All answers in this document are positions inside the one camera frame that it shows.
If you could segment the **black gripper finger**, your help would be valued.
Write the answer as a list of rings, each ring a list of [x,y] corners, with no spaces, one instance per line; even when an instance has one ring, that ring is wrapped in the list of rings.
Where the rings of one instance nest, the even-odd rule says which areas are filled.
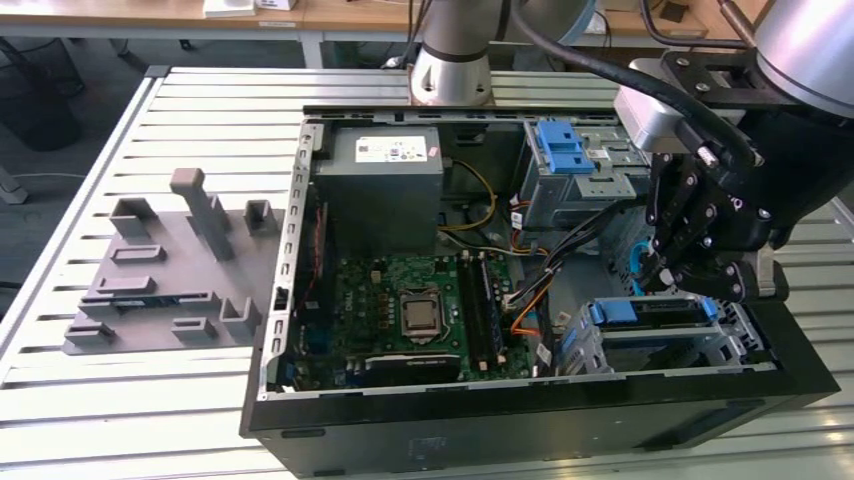
[[[785,301],[790,295],[784,268],[770,248],[754,252],[701,250],[698,257],[666,271],[677,289],[730,303]]]
[[[662,261],[710,261],[702,243],[718,216],[712,181],[692,155],[654,154],[646,222],[650,245]]]

